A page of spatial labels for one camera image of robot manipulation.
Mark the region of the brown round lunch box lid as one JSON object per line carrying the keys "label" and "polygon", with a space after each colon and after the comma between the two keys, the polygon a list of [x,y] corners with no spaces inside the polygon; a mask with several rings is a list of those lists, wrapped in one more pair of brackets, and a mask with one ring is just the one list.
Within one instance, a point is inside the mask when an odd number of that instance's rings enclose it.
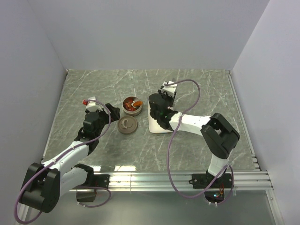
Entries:
{"label": "brown round lunch box lid", "polygon": [[126,115],[118,120],[117,128],[122,134],[132,134],[138,128],[138,121],[133,116]]}

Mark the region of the orange fried food piece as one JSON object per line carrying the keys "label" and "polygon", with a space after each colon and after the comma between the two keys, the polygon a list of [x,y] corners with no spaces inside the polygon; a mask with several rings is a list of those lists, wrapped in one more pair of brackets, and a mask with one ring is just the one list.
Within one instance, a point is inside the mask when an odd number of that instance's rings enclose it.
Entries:
{"label": "orange fried food piece", "polygon": [[133,107],[137,107],[137,106],[141,106],[142,104],[143,104],[142,101],[135,101],[135,102],[132,104],[132,106],[133,106]]}

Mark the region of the steel serving tongs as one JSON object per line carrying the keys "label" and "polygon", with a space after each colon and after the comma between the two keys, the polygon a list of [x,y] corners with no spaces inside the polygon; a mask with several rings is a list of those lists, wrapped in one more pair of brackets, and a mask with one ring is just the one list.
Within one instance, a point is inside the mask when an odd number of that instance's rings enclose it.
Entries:
{"label": "steel serving tongs", "polygon": [[176,93],[177,93],[177,91],[176,91],[177,85],[174,84],[175,82],[176,82],[176,79],[173,78],[173,79],[172,79],[172,105],[174,104],[175,97],[176,97]]}

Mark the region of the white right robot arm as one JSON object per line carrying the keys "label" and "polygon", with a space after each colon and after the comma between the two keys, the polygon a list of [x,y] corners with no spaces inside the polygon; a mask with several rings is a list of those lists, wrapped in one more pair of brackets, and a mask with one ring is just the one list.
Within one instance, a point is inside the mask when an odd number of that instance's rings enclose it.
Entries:
{"label": "white right robot arm", "polygon": [[155,93],[148,97],[149,130],[154,134],[179,131],[200,135],[212,153],[207,170],[207,183],[218,187],[223,182],[220,173],[229,162],[231,151],[240,140],[240,134],[220,113],[212,116],[193,116],[173,110],[173,97],[165,93]]}

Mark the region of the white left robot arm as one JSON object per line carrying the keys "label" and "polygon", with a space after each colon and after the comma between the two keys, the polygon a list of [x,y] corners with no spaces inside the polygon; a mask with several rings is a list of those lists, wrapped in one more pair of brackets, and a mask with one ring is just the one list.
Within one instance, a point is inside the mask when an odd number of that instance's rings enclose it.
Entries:
{"label": "white left robot arm", "polygon": [[49,213],[59,198],[73,188],[107,189],[108,176],[98,179],[91,166],[79,161],[95,150],[110,124],[119,119],[120,109],[109,103],[87,106],[83,126],[70,146],[42,164],[29,166],[17,203]]}

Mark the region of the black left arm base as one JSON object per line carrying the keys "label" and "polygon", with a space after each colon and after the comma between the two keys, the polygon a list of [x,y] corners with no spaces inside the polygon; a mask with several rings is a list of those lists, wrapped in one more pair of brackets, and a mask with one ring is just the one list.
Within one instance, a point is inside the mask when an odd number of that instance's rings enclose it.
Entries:
{"label": "black left arm base", "polygon": [[[84,164],[77,164],[75,168],[83,169],[87,172],[86,182],[82,185],[83,187],[97,187],[97,188],[106,188],[109,186],[110,175],[108,174],[95,174],[94,169],[90,166]],[[97,188],[94,188],[92,191],[88,192],[77,192],[76,199],[79,204],[83,205],[84,203],[92,203],[97,197]]]}

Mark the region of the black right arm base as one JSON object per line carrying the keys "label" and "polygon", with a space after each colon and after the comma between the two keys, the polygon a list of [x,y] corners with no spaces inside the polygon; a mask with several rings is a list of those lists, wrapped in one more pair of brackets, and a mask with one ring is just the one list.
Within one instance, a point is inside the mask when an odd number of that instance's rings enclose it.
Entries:
{"label": "black right arm base", "polygon": [[204,193],[204,198],[208,204],[214,204],[218,206],[227,201],[229,197],[234,193],[234,175],[232,173],[223,173],[220,178],[212,182],[214,176],[208,172],[194,173],[192,179],[189,180],[189,184],[193,186],[193,189],[205,189],[209,188]]}

